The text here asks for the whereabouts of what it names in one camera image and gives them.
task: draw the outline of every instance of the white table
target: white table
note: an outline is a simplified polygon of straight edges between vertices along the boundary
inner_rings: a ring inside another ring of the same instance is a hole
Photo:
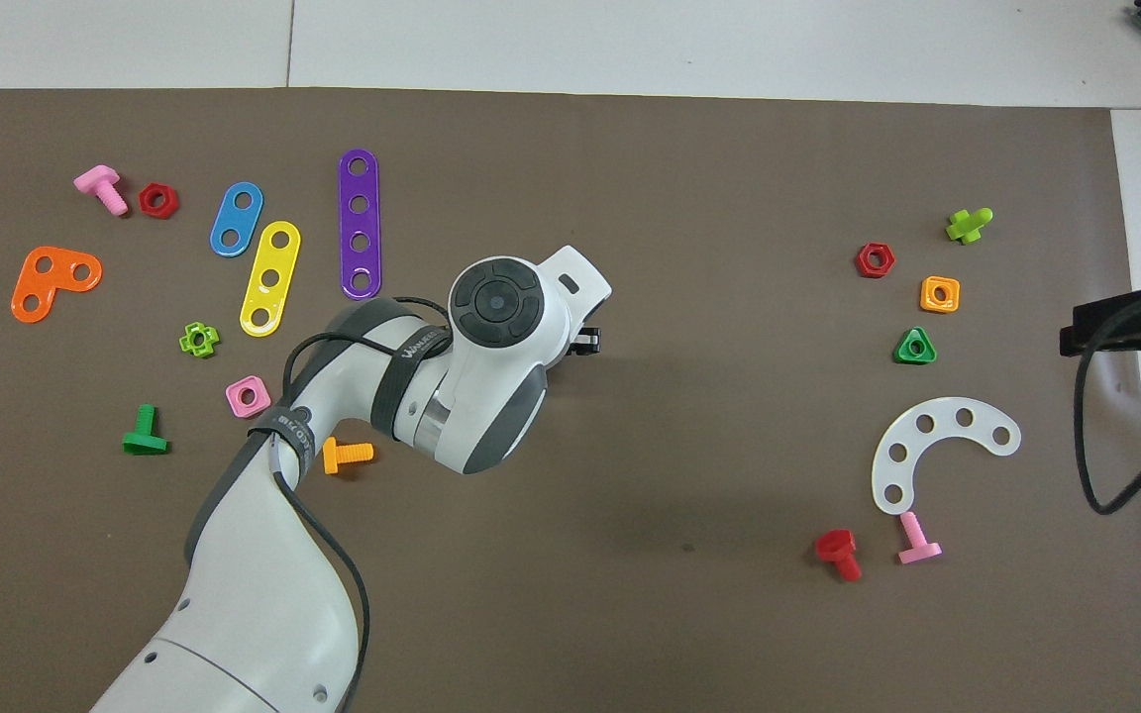
[[[1130,269],[1141,287],[1141,32],[1130,9],[1107,0],[0,0],[0,87],[413,87],[1117,108]]]

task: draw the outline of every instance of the pink square nut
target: pink square nut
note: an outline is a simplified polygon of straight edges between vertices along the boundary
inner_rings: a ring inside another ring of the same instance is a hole
[[[249,392],[253,392],[253,403],[244,403],[242,398]],[[267,392],[267,384],[262,383],[262,379],[244,378],[227,387],[227,404],[236,419],[249,419],[261,414],[272,405],[272,395]]]

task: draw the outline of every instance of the red hex nut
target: red hex nut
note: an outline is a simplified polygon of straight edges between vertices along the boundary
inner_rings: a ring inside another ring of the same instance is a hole
[[[882,278],[897,264],[887,243],[867,243],[857,252],[857,272],[864,278]]]
[[[177,191],[163,183],[149,183],[139,192],[139,211],[144,216],[169,218],[177,209]]]

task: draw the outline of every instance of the plastic toy piece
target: plastic toy piece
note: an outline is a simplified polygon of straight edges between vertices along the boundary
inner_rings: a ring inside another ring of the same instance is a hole
[[[337,446],[337,438],[329,437],[325,440],[325,472],[330,476],[337,475],[337,465],[346,463],[366,463],[377,455],[372,449],[372,443],[355,443],[349,446]]]
[[[958,311],[958,298],[963,284],[956,279],[932,275],[923,281],[919,307],[928,311]]]
[[[831,530],[816,541],[816,556],[823,562],[830,562],[837,569],[843,582],[856,582],[860,578],[860,565],[852,557],[857,551],[857,542],[851,530]]]
[[[961,240],[963,244],[972,244],[980,240],[980,229],[993,220],[993,211],[980,208],[974,214],[958,211],[949,217],[949,226],[945,232],[949,240]]]
[[[932,398],[906,411],[883,434],[874,451],[869,484],[874,504],[884,513],[901,515],[914,507],[914,467],[923,452],[946,438],[965,438],[994,455],[1019,449],[1019,426],[985,402],[961,396]],[[900,491],[899,500],[889,500]]]
[[[86,276],[79,278],[79,273]],[[42,244],[29,252],[19,268],[17,287],[11,292],[11,315],[33,324],[50,314],[56,290],[87,292],[104,276],[104,265],[89,252]]]
[[[215,355],[215,345],[219,341],[218,330],[205,326],[202,322],[193,322],[183,329],[178,348],[199,359],[208,359]]]
[[[932,339],[928,338],[926,330],[914,327],[900,338],[892,357],[899,364],[931,364],[936,360],[936,348],[932,347]]]
[[[139,406],[135,416],[135,430],[123,435],[122,451],[131,455],[156,455],[170,449],[170,441],[153,435],[153,422],[157,419],[157,407],[151,403]]]
[[[911,565],[919,562],[920,559],[928,559],[928,557],[941,553],[939,544],[928,542],[928,537],[923,536],[923,528],[919,525],[919,516],[901,513],[900,524],[901,527],[905,527],[905,536],[909,537],[909,550],[897,554],[900,557],[901,565]]]
[[[139,192],[139,211],[167,220],[178,209],[178,192],[163,183],[149,183]]]
[[[864,278],[882,278],[897,264],[887,243],[867,243],[857,252],[857,272]]]
[[[244,289],[244,306],[241,307],[241,329],[245,334],[267,337],[280,327],[300,246],[302,234],[293,222],[274,221],[262,229],[258,253],[253,256],[249,287]]]
[[[272,395],[267,392],[267,384],[262,383],[262,379],[244,378],[227,387],[227,404],[236,419],[249,419],[261,414],[272,405]]]
[[[249,205],[241,208],[244,198]],[[222,194],[213,227],[209,229],[209,248],[224,258],[235,258],[250,246],[253,229],[262,214],[262,189],[249,181],[233,184]]]
[[[130,208],[127,206],[121,194],[118,194],[116,189],[113,188],[113,184],[119,180],[122,180],[122,177],[118,176],[116,171],[100,163],[100,165],[87,171],[86,175],[75,177],[73,185],[78,186],[78,191],[82,191],[86,195],[99,198],[110,213],[124,216],[127,211],[130,211]]]
[[[341,290],[366,299],[381,289],[381,198],[377,156],[351,148],[337,162],[337,228],[340,232]]]

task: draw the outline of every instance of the red bolt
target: red bolt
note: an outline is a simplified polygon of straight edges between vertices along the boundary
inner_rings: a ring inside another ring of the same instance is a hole
[[[897,264],[887,243],[867,243],[857,252],[857,272],[864,278],[882,278]]]
[[[831,530],[816,541],[816,556],[824,562],[833,562],[844,582],[860,578],[860,567],[852,557],[856,551],[857,542],[851,530]]]

